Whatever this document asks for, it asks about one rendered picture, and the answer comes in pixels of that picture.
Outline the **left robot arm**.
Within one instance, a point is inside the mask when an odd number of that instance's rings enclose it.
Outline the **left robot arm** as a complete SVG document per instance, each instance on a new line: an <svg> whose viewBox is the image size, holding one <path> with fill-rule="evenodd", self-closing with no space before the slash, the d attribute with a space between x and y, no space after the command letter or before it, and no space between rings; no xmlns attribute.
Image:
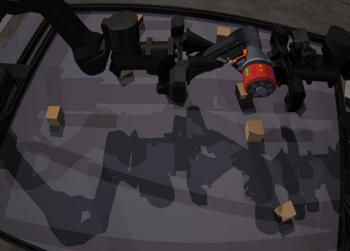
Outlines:
<svg viewBox="0 0 350 251"><path fill-rule="evenodd" d="M6 14L40 13L71 47L79 68L90 76L102 73L111 53L109 71L141 70L138 16L123 10L103 18L102 34L90 31L64 0L0 0L0 23ZM158 76L156 91L169 94L169 70L152 70Z"/></svg>

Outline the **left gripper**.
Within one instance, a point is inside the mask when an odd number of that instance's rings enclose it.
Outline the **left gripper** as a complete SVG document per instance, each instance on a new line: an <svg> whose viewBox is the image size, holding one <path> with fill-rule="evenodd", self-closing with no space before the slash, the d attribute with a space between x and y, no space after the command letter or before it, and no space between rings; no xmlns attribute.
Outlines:
<svg viewBox="0 0 350 251"><path fill-rule="evenodd" d="M184 16L175 16L171 19L171 37L168 41L153 41L147 37L147 41L141 42L140 67L152 74L152 70L169 70L169 95L170 100L176 103L185 103L185 84L197 75L221 68L224 62L191 56L194 52L201 52L214 43L191 32L185 26ZM175 52L177 49L177 52ZM186 51L187 60L183 60L183 51ZM175 58L177 62L175 62Z"/></svg>

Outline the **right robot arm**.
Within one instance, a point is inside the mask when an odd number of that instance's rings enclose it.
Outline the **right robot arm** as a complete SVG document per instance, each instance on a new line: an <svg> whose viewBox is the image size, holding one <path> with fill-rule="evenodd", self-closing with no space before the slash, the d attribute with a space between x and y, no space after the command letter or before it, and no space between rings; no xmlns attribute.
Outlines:
<svg viewBox="0 0 350 251"><path fill-rule="evenodd" d="M311 44L305 28L291 29L292 41L289 48L293 47L298 60L295 60L295 68L308 68L316 65L318 56L321 62L321 75L318 81L327 82L332 88L341 74L344 80L350 80L350 31L333 25L329 28L321 51L317 54L311 48Z"/></svg>

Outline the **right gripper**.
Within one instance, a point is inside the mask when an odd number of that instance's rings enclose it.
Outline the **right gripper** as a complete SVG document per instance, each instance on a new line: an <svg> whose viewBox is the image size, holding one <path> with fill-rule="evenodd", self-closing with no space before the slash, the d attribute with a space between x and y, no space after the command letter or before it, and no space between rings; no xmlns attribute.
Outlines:
<svg viewBox="0 0 350 251"><path fill-rule="evenodd" d="M288 41L289 37L285 27L273 24L270 37L272 50L266 54L273 66L277 87L288 86L290 95L284 98L286 112L296 112L306 97L302 80L306 80L307 85L311 85L312 81L318 81L321 75L321 62L318 57L316 65L312 67L299 68L300 66L297 65L295 68L295 60L298 59L293 47L288 51Z"/></svg>

